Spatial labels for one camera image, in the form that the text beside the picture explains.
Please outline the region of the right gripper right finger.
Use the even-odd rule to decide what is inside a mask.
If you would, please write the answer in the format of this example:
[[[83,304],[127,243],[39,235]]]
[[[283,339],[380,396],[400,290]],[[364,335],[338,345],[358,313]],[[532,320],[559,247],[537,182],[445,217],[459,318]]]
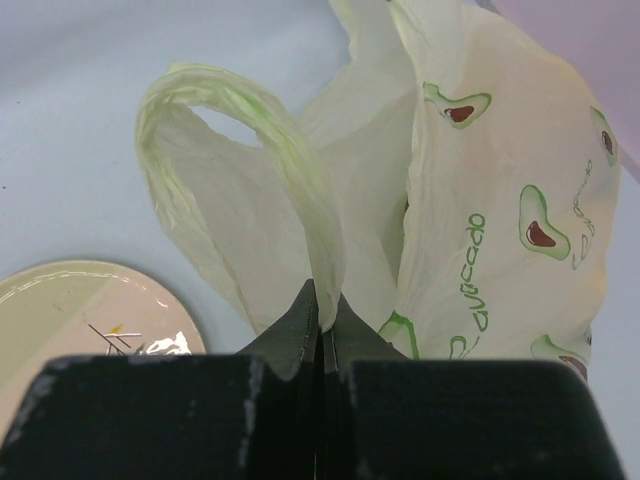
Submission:
[[[323,479],[620,479],[584,381],[553,361],[411,360],[346,301],[322,337]]]

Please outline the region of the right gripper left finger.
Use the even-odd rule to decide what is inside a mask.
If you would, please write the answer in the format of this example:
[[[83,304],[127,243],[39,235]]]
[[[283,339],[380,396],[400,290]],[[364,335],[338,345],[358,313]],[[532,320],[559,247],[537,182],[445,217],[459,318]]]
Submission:
[[[1,446],[5,479],[310,479],[312,281],[232,355],[66,356],[33,379]]]

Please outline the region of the pink ceramic plate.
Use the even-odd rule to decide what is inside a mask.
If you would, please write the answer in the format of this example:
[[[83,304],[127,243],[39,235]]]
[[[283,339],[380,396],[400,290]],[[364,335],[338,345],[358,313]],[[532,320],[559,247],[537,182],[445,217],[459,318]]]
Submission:
[[[1,282],[1,424],[52,358],[204,350],[182,303],[136,270],[87,260],[24,270]]]

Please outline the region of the pale green plastic bag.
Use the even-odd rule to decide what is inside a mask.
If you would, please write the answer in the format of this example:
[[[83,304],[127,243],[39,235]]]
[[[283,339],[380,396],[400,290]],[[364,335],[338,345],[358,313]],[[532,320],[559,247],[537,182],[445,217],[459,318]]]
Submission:
[[[313,279],[412,359],[583,370],[620,165],[568,63],[460,1],[336,1],[350,62],[298,117],[230,71],[173,64],[135,146],[156,214],[256,331]]]

